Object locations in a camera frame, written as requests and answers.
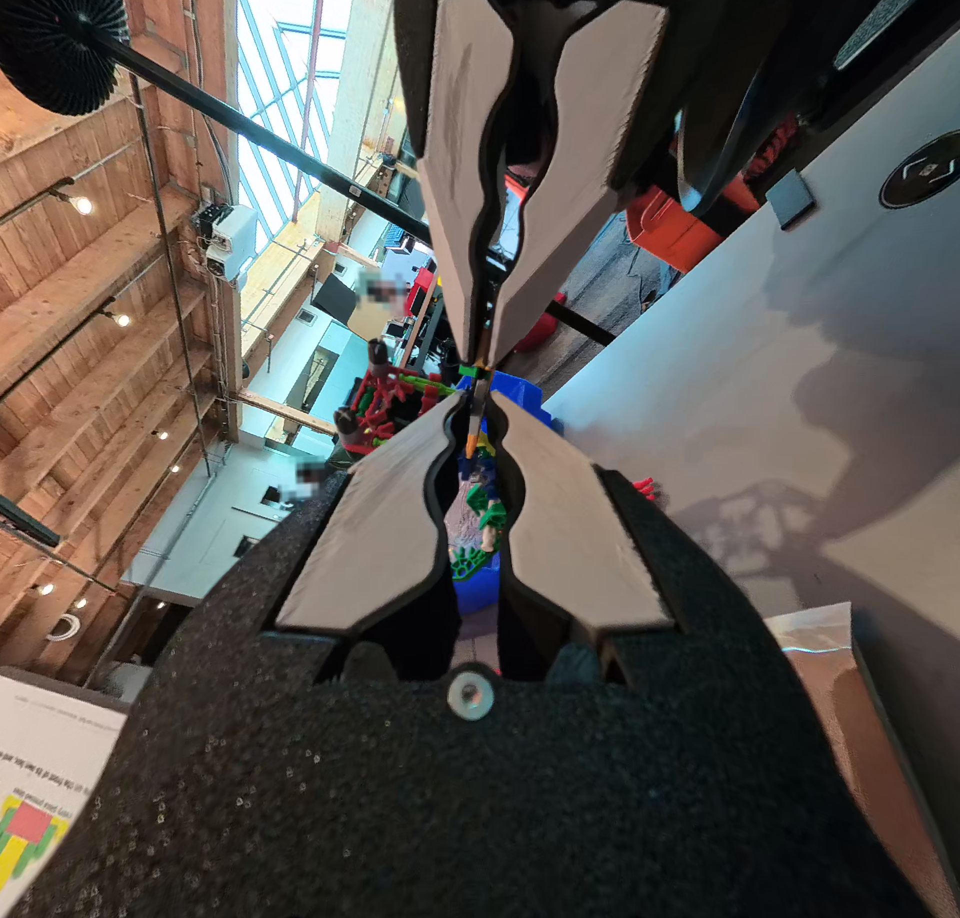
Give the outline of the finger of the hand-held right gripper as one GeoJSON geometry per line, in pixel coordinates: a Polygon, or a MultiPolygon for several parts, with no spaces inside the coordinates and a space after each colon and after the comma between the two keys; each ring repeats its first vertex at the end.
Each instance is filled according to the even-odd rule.
{"type": "Polygon", "coordinates": [[[490,0],[438,0],[417,168],[447,320],[466,364],[480,355],[486,245],[502,191],[498,120],[515,59],[513,30],[490,0]]]}
{"type": "Polygon", "coordinates": [[[517,257],[491,321],[490,364],[531,330],[614,213],[615,167],[668,20],[665,7],[621,0],[564,39],[548,99],[552,149],[521,207],[517,257]]]}

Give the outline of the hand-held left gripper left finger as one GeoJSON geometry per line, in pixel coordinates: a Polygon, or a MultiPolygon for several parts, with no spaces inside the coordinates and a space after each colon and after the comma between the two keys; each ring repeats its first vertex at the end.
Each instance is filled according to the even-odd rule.
{"type": "Polygon", "coordinates": [[[351,469],[277,629],[357,636],[439,580],[448,567],[442,471],[452,464],[452,423],[466,396],[443,398],[351,469]]]}

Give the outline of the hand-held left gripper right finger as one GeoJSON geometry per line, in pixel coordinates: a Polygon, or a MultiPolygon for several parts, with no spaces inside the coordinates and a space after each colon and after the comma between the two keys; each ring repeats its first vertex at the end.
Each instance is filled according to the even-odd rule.
{"type": "Polygon", "coordinates": [[[594,463],[508,396],[492,393],[494,410],[505,422],[498,455],[519,471],[522,503],[507,535],[519,585],[592,640],[671,627],[594,463]]]}

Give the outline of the small multicolour toy model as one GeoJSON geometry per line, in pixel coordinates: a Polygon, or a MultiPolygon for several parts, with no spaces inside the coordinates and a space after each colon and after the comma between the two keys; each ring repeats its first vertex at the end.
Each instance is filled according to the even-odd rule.
{"type": "Polygon", "coordinates": [[[496,563],[507,525],[498,485],[497,451],[486,417],[470,410],[467,438],[475,439],[456,459],[458,490],[445,517],[453,582],[465,585],[496,563]]]}

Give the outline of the red toy model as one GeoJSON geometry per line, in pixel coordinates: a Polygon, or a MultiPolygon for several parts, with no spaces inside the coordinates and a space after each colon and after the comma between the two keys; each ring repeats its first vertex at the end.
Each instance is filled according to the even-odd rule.
{"type": "Polygon", "coordinates": [[[367,342],[367,370],[352,401],[334,411],[340,446],[357,460],[408,428],[454,392],[438,373],[397,367],[381,338],[367,342]]]}

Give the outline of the blue plastic bin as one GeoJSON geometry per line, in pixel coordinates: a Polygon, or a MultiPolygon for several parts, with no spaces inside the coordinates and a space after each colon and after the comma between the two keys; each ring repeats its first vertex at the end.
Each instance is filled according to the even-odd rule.
{"type": "Polygon", "coordinates": [[[464,585],[456,585],[458,608],[462,616],[472,615],[498,602],[499,598],[499,554],[492,568],[464,585]]]}

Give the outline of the orange plastic crate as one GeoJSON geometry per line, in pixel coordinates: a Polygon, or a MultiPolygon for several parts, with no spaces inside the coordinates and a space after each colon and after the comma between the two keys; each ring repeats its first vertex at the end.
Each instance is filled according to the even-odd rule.
{"type": "Polygon", "coordinates": [[[760,207],[741,176],[726,186],[706,220],[689,213],[668,192],[652,184],[627,206],[626,230],[634,245],[686,274],[760,207]]]}

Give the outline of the red round object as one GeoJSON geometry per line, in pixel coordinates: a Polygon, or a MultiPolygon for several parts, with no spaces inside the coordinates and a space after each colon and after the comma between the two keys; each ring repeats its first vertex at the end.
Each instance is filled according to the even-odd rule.
{"type": "Polygon", "coordinates": [[[559,321],[549,312],[542,313],[531,329],[514,345],[513,351],[520,355],[541,348],[557,330],[559,321]]]}

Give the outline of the small dark grey square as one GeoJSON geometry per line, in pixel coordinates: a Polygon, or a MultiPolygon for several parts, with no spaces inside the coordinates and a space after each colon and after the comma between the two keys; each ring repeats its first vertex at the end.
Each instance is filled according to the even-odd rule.
{"type": "Polygon", "coordinates": [[[818,208],[818,203],[801,173],[792,168],[765,193],[778,228],[788,231],[818,208]]]}

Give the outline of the skylight window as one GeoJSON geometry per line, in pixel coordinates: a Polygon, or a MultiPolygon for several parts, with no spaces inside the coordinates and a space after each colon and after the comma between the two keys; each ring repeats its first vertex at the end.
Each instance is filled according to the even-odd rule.
{"type": "Polygon", "coordinates": [[[237,0],[239,110],[326,162],[353,0],[237,0]]]}

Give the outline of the black round logo disc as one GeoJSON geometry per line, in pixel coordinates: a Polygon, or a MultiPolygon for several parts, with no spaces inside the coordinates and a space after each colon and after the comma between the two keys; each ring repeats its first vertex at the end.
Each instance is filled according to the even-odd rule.
{"type": "Polygon", "coordinates": [[[959,181],[959,130],[945,132],[906,156],[878,194],[891,211],[913,207],[959,181]]]}

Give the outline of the white instruction sheet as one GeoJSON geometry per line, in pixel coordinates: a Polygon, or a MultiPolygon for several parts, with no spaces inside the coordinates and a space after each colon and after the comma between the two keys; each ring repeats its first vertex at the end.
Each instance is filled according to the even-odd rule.
{"type": "Polygon", "coordinates": [[[2,669],[2,916],[13,913],[81,815],[128,712],[100,693],[2,669]]]}

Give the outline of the white wall box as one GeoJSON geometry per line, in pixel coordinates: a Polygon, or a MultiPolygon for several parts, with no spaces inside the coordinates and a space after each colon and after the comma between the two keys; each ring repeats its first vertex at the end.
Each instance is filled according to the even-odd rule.
{"type": "Polygon", "coordinates": [[[256,257],[257,213],[242,204],[204,204],[191,217],[206,270],[243,287],[245,267],[256,257]]]}

